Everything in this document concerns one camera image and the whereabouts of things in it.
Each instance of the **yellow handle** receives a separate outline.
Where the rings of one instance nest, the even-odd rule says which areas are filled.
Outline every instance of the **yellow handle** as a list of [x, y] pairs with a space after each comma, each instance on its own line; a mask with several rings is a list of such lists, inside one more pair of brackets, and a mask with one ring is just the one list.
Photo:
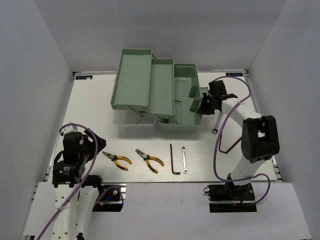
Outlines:
[[131, 161], [129, 158], [125, 157], [125, 156], [117, 156], [117, 157], [118, 157], [118, 159], [120, 159], [120, 160], [124, 160], [124, 161], [126, 161], [127, 163], [132, 164], [132, 161]]
[[162, 167], [165, 166], [164, 162], [155, 156], [150, 156], [150, 160], [156, 161], [157, 163], [161, 164]]
[[154, 172], [155, 174], [158, 173], [158, 170], [157, 169], [154, 169], [151, 165], [150, 165], [150, 162], [148, 159], [145, 160], [146, 164], [148, 165], [149, 169]]
[[118, 163], [117, 160], [114, 160], [113, 162], [114, 162], [114, 164], [115, 164], [118, 168], [120, 168], [121, 170], [128, 171], [128, 168], [125, 167], [125, 166], [121, 166], [121, 165]]

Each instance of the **gray wall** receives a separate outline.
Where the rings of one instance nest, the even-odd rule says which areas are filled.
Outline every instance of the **gray wall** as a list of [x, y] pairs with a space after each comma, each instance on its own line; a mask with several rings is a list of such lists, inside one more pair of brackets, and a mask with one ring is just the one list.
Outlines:
[[320, 240], [319, 12], [320, 1], [288, 0], [250, 70], [259, 111], [277, 120], [276, 159], [314, 240]]
[[32, 0], [0, 2], [0, 238], [18, 240], [72, 72]]
[[199, 70], [249, 68], [286, 0], [34, 0], [71, 70], [117, 70], [122, 48]]

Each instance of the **wrench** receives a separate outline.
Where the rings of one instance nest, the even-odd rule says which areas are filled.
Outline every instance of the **wrench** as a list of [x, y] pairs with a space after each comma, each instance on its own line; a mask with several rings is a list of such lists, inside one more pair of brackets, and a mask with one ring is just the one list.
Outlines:
[[183, 147], [181, 148], [181, 151], [182, 151], [183, 166], [184, 166], [183, 173], [184, 173], [184, 174], [187, 174], [187, 173], [188, 173], [188, 169], [187, 169], [187, 163], [186, 163], [186, 148], [183, 146]]

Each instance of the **yellow and black pliers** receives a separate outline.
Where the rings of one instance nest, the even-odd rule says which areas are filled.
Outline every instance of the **yellow and black pliers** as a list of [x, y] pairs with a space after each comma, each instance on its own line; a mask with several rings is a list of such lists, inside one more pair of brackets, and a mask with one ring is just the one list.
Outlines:
[[143, 158], [143, 160], [145, 160], [146, 164], [148, 165], [149, 169], [154, 172], [155, 174], [158, 173], [158, 170], [157, 169], [154, 169], [149, 160], [153, 160], [153, 161], [156, 161], [157, 163], [161, 164], [161, 166], [163, 167], [165, 164], [163, 161], [161, 161], [159, 158], [155, 157], [155, 156], [149, 156], [148, 154], [145, 154], [143, 151], [140, 151], [139, 149], [136, 149], [135, 150], [137, 154], [140, 155], [140, 157]]
[[114, 164], [115, 164], [118, 168], [120, 168], [121, 170], [128, 171], [128, 168], [125, 167], [125, 166], [121, 166], [121, 165], [118, 163], [117, 160], [124, 160], [124, 161], [126, 161], [127, 163], [132, 164], [132, 161], [131, 161], [129, 158], [125, 157], [125, 156], [117, 156], [117, 155], [113, 155], [113, 154], [108, 153], [108, 152], [105, 152], [105, 151], [103, 151], [102, 153], [103, 153], [105, 156], [107, 156], [107, 158], [111, 159], [111, 161], [114, 162]]

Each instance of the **green toolbox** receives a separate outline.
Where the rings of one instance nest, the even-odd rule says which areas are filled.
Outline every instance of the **green toolbox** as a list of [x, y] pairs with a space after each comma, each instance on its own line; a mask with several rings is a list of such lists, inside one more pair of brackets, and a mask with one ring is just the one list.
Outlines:
[[197, 110], [207, 91], [194, 64], [156, 58], [152, 49], [123, 49], [110, 104], [154, 117], [163, 132], [193, 133], [202, 124]]

